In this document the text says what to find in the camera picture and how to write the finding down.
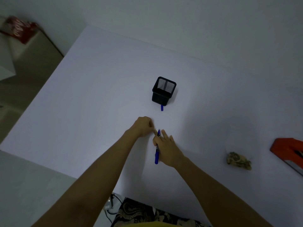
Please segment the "pen holder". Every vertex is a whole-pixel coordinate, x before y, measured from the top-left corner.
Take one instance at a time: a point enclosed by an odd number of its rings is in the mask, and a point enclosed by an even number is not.
[[[165,79],[163,77],[158,77],[153,89],[152,89],[152,101],[163,106],[167,105],[167,102],[172,97],[174,90],[176,88],[176,83]]]

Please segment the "blue pen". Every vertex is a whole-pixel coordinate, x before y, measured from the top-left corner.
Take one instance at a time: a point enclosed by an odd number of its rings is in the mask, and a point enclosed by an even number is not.
[[[158,164],[158,161],[159,161],[159,147],[158,147],[158,144],[157,144],[154,163]]]

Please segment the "person's lap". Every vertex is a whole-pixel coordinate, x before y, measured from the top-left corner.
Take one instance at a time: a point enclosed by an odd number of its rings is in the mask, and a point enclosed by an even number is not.
[[[204,225],[199,221],[181,218],[158,209],[156,209],[154,214],[151,206],[134,201],[130,198],[124,199],[111,227],[121,227],[128,224],[150,221],[161,221],[185,227],[207,227],[207,225]]]

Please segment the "person's right hand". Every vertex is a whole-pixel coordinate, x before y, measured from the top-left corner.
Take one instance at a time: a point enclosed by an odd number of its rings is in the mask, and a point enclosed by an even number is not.
[[[168,137],[165,130],[161,130],[161,132],[163,137],[158,137],[158,131],[154,130],[153,139],[154,146],[158,144],[159,147],[159,160],[168,166],[175,167],[179,161],[182,161],[184,155],[175,144],[173,137]]]

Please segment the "red package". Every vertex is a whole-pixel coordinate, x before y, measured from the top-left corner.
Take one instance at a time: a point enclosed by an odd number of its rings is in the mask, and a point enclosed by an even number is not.
[[[22,21],[17,17],[10,16],[0,29],[0,32],[18,39],[22,44],[26,44],[39,29],[37,23]]]

